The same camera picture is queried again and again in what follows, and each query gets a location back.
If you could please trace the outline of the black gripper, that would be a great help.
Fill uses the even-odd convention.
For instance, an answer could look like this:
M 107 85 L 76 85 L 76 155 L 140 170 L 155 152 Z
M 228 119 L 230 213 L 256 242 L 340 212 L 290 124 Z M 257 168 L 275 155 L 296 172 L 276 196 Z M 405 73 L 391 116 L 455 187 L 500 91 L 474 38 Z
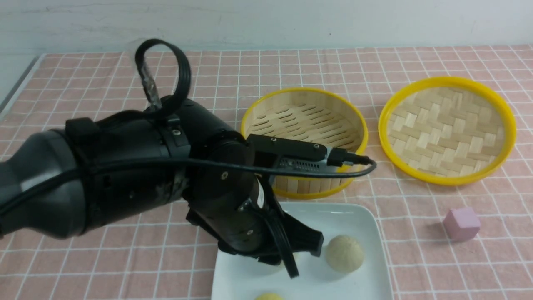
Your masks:
M 269 179 L 239 180 L 228 185 L 224 180 L 197 184 L 185 192 L 189 206 L 186 219 L 217 239 L 219 250 L 254 258 L 263 264 L 283 264 L 275 238 L 265 217 L 278 220 L 291 253 L 307 252 L 320 257 L 324 235 L 283 211 Z

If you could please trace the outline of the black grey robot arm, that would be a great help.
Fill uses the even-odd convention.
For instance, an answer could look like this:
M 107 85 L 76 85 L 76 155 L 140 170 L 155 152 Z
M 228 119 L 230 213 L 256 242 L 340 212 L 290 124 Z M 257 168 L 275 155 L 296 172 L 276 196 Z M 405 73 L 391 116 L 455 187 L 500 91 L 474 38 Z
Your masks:
M 286 212 L 269 180 L 277 159 L 192 100 L 166 119 L 148 110 L 76 118 L 31 135 L 1 163 L 1 234 L 83 235 L 183 199 L 186 219 L 232 255 L 294 273 L 293 254 L 324 237 Z

